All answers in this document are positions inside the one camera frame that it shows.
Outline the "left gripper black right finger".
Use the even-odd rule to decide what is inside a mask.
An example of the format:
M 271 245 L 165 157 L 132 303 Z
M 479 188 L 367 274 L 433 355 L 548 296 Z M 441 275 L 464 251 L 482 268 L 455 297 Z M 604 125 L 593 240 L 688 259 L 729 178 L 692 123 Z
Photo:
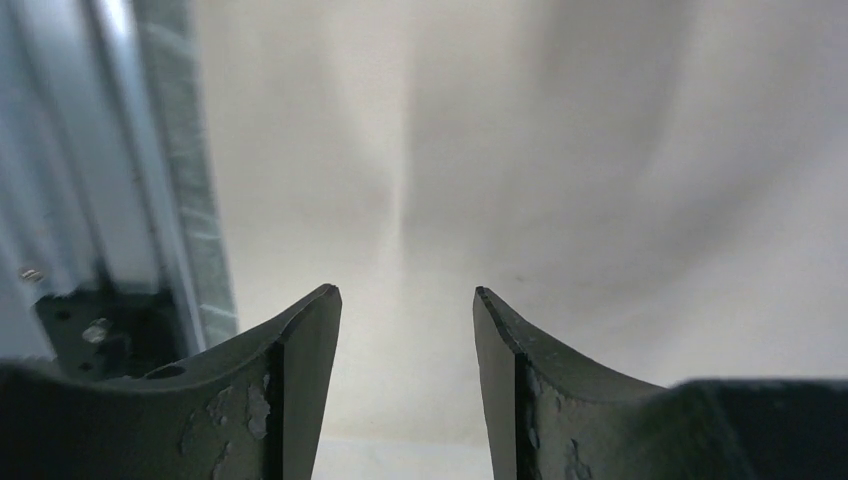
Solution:
M 601 365 L 479 287 L 475 346 L 498 479 L 843 479 L 847 385 L 700 379 Z

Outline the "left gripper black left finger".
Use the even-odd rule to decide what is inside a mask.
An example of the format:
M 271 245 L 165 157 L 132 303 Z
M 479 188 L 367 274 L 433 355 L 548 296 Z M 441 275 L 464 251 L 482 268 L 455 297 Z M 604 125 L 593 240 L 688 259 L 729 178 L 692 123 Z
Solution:
M 342 298 L 325 284 L 209 350 L 139 379 L 1 365 L 5 479 L 308 479 Z

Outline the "beige surgical wrap cloth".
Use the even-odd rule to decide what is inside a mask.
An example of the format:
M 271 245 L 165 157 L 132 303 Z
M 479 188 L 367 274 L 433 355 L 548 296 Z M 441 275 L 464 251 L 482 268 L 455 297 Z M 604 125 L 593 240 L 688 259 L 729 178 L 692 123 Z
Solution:
M 343 317 L 314 475 L 492 475 L 483 285 L 617 371 L 847 373 L 843 1 L 198 1 L 240 324 Z

